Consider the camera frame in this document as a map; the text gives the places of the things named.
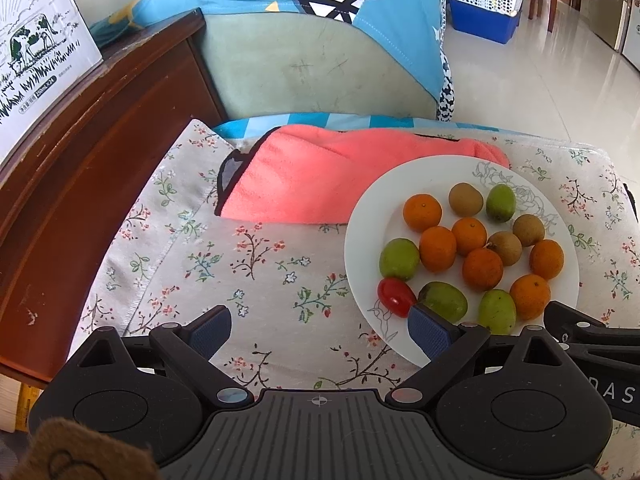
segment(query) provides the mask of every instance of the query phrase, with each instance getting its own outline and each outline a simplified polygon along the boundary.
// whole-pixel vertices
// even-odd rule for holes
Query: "pink towel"
[[[504,153],[473,139],[421,137],[372,128],[332,132],[290,124],[266,134],[249,153],[232,152],[218,173],[216,215],[252,222],[347,223],[377,178],[416,158],[467,155],[506,168]]]

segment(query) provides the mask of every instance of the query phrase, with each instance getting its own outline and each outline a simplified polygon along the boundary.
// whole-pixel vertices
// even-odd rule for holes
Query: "cow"
[[[11,61],[9,66],[15,75],[27,68],[39,53],[55,45],[52,35],[59,32],[53,30],[44,14],[39,14],[30,22],[21,26],[9,39]]]

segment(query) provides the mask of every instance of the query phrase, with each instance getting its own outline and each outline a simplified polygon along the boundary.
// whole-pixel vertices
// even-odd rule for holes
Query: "blue storage bin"
[[[522,10],[512,18],[500,12],[491,12],[457,0],[450,0],[450,6],[453,28],[497,43],[507,43],[520,24]]]

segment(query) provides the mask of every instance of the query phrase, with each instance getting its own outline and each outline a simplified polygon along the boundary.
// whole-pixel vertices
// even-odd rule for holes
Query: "cherry tomato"
[[[393,314],[400,317],[407,317],[409,309],[418,302],[409,285],[398,278],[383,278],[378,283],[378,299]]]

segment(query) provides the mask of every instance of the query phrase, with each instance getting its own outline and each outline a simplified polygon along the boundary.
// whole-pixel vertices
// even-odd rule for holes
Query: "plate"
[[[420,235],[411,231],[402,219],[404,202],[415,194],[434,196],[442,206],[440,225],[451,229],[459,217],[449,207],[449,191],[459,182],[474,186],[485,200],[496,184],[510,186],[516,195],[516,214],[510,222],[491,222],[484,209],[476,218],[484,224],[488,236],[510,230],[513,221],[523,213],[540,218],[545,225],[546,237],[558,242],[564,251],[564,268],[549,282],[551,298],[574,308],[578,300],[580,276],[571,235],[556,208],[532,183],[507,168],[471,156],[428,156],[402,164],[377,179],[358,200],[347,226],[344,263],[353,297],[369,324],[393,350],[418,366],[427,364],[429,358],[409,337],[406,319],[395,316],[378,301],[377,288],[382,279],[378,260],[384,246],[393,238],[409,238],[418,244]],[[502,281],[496,288],[509,291],[517,278],[530,273],[530,250],[524,248],[520,261],[505,267]],[[416,296],[429,282],[456,286],[468,301],[468,312],[461,322],[476,321],[483,293],[473,292],[465,285],[462,261],[463,258],[457,256],[453,266],[440,274],[433,274],[419,265],[415,276],[407,283]],[[518,321],[513,333],[520,333],[524,324]],[[542,316],[526,324],[542,325]]]

